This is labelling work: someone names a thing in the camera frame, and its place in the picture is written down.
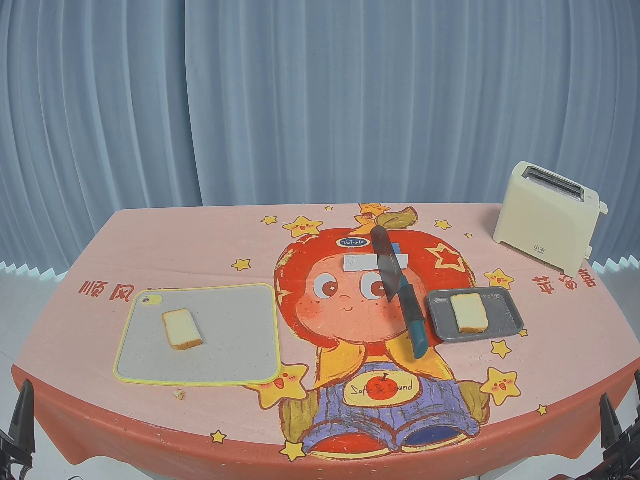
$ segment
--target cartoon girl print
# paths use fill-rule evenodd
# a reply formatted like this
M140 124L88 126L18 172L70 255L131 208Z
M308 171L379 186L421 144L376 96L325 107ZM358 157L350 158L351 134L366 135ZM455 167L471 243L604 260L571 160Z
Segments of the cartoon girl print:
M480 383L455 379L436 351L442 341L428 318L431 347L414 359L397 298L387 302L377 270L345 271L345 254L374 254L365 236L354 239L350 231L301 237L276 265L280 313L299 338L317 347L314 388L304 400L279 404L285 439L301 442L306 454L358 459L476 436L488 420L489 397ZM408 254L403 272L419 300L432 289L476 285L459 252L440 238L415 230L388 233Z

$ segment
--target cartoon hair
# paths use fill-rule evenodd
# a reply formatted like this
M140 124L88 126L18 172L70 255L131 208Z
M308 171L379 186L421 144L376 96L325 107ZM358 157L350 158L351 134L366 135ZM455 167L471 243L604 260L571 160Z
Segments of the cartoon hair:
M278 306L285 322L292 331L304 340L318 347L333 348L338 345L334 338L322 336L310 331L298 319L296 304L305 292L305 284L311 268L318 261L334 254L372 253L373 246L369 243L362 247L348 248L338 244L342 238L354 238L349 235L349 228L332 228L320 231L319 235L304 235L288 245L280 255L274 272L274 282L278 293ZM415 230L388 231L391 242L398 243L404 254L409 254L408 267L415 272L430 290L469 288L476 286L476 279L471 268L459 253L441 238ZM455 268L436 267L438 257L427 248L444 249L446 261L455 261ZM427 333L432 344L441 343L433 327L428 322Z

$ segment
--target table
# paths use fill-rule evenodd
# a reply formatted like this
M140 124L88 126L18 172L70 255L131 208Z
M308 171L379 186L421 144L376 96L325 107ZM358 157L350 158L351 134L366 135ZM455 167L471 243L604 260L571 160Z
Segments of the table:
M599 430L600 395L617 406L631 386L640 344L587 263L571 279L494 243L499 211L336 204L117 212L60 283L13 378L32 381L36 418L69 462L105 455L183 480L459 480L526 456L576 458ZM426 285L500 285L525 329L453 344L428 322L435 347L413 360L394 303L371 276L341 268L345 253L372 253L375 223L408 254L420 297ZM174 387L116 379L135 293L258 282L274 287L279 306L284 365L272 383L186 387L178 400ZM406 382L405 391L389 391L388 378ZM377 399L354 401L374 388Z

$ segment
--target cartoon eye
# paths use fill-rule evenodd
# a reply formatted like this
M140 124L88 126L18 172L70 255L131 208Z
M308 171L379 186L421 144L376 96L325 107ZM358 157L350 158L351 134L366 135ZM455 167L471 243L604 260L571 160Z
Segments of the cartoon eye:
M324 272L316 277L314 281L314 293L320 299L329 299L338 292L338 282L331 274Z
M366 272L360 279L360 291L369 300L375 300L385 294L385 287L378 272Z

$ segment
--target toaster slot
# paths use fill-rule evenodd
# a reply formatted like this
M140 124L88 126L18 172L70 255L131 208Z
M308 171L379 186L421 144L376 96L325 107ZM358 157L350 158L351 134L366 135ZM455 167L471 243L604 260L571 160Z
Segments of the toaster slot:
M572 199L584 201L584 189L580 185L558 178L558 176L554 176L552 173L543 171L532 165L524 170L522 177L555 192L564 194L567 197L571 197Z

